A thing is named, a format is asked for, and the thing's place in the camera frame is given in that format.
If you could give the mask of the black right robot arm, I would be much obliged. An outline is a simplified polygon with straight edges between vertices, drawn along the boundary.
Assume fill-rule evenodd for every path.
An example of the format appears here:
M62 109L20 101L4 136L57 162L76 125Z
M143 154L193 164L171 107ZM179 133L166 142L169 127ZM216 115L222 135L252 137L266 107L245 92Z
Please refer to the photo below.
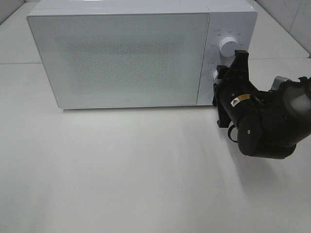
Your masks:
M231 66L217 66L217 124L238 130L235 143L243 155L284 159L311 134L311 80L277 76L269 91L260 91L249 80L248 56L236 50Z

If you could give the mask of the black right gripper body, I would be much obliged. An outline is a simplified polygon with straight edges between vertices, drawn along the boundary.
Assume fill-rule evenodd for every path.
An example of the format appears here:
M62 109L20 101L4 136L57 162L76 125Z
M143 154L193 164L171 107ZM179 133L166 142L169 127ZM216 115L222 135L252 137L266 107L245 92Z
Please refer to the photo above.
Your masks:
M259 112L251 93L256 90L247 72L219 72L215 86L215 104L218 109L218 126L228 128L259 129Z

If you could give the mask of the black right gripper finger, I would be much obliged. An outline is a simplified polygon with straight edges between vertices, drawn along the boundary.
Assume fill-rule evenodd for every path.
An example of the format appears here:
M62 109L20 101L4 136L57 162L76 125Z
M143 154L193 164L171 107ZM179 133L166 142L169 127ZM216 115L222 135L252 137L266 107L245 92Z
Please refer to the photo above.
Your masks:
M229 71L230 71L230 67L227 67L224 65L217 66L217 72L218 72L217 84L225 82L226 80L229 79Z
M249 53L245 50L235 50L235 59L227 72L227 78L249 79L248 69Z

